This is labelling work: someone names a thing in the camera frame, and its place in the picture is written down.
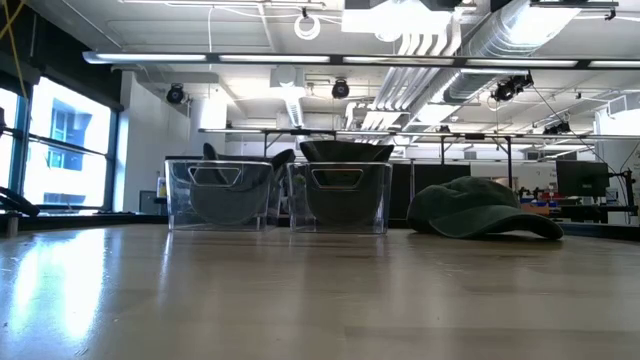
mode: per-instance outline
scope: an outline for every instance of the wooden table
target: wooden table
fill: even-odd
[[[1,359],[633,359],[640,247],[175,233],[0,242]]]

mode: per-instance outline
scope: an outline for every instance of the window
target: window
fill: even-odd
[[[12,153],[13,138],[7,135],[2,135],[2,137],[0,137],[0,186],[2,187],[9,187]]]
[[[104,206],[112,121],[108,107],[41,78],[33,89],[24,196],[34,204]]]
[[[0,107],[4,110],[4,121],[8,128],[16,126],[18,95],[0,89]],[[11,159],[13,157],[14,139],[8,133],[0,135],[0,186],[9,187]]]
[[[7,127],[16,127],[16,111],[18,108],[18,95],[0,89],[0,107],[4,109],[4,121],[7,123]]]
[[[107,161],[53,145],[29,143],[24,195],[37,204],[103,206]]]
[[[106,154],[111,109],[49,79],[33,90],[29,132]]]

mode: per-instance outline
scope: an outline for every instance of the computer monitor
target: computer monitor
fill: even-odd
[[[556,161],[558,192],[565,196],[606,196],[609,169],[606,163]]]

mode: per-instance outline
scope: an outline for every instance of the fabric item in bin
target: fabric item in bin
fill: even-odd
[[[193,173],[195,183],[190,189],[191,206],[199,216],[213,224],[246,223],[256,214],[263,214],[268,202],[277,203],[284,164],[294,159],[293,150],[285,150],[271,159],[221,155],[205,143],[203,160],[261,162],[271,166],[203,162]]]
[[[419,192],[407,221],[418,232],[471,238],[514,230],[560,239],[562,228],[550,219],[524,212],[511,189],[490,180],[465,176]]]
[[[307,141],[300,144],[300,150],[310,163],[338,163],[311,164],[306,174],[307,202],[320,223],[357,226],[376,216],[389,170],[380,165],[344,163],[387,162],[393,145]]]

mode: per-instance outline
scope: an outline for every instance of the dark green baseball cap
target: dark green baseball cap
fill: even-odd
[[[548,239],[564,235],[550,219],[522,211],[509,188],[471,176],[431,185],[416,194],[407,221],[418,232],[453,238],[514,230],[530,231]]]

